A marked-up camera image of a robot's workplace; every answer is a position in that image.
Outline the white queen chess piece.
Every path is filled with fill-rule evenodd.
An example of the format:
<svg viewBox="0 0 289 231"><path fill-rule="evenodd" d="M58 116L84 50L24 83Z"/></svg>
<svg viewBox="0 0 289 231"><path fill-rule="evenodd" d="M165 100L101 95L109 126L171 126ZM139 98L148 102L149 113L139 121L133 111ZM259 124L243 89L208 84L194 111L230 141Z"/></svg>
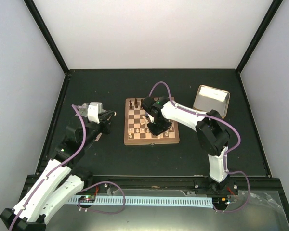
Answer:
<svg viewBox="0 0 289 231"><path fill-rule="evenodd" d="M144 124L148 124L149 123L149 120L146 116L142 116L142 122L141 122L141 125L144 125Z"/></svg>

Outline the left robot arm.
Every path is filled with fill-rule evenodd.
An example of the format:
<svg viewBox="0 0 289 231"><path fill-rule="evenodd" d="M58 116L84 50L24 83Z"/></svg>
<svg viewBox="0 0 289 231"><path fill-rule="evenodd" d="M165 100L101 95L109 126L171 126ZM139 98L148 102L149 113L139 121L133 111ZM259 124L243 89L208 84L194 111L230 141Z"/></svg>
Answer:
<svg viewBox="0 0 289 231"><path fill-rule="evenodd" d="M113 110L97 114L77 110L41 176L18 204L1 213L0 218L8 230L43 231L72 196L93 188L92 174L77 163L94 141L110 133L115 115Z"/></svg>

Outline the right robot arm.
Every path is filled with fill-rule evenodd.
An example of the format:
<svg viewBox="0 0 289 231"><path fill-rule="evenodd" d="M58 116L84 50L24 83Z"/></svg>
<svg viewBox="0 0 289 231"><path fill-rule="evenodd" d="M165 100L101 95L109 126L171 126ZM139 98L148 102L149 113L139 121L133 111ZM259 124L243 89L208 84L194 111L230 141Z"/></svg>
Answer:
<svg viewBox="0 0 289 231"><path fill-rule="evenodd" d="M209 187L214 194L220 194L227 188L228 166L226 152L230 134L223 124L220 114L211 110L208 113L187 108L167 97L154 100L146 97L141 107L150 120L147 124L153 135L160 135L172 127L171 120L181 123L197 133L202 150L209 158Z"/></svg>

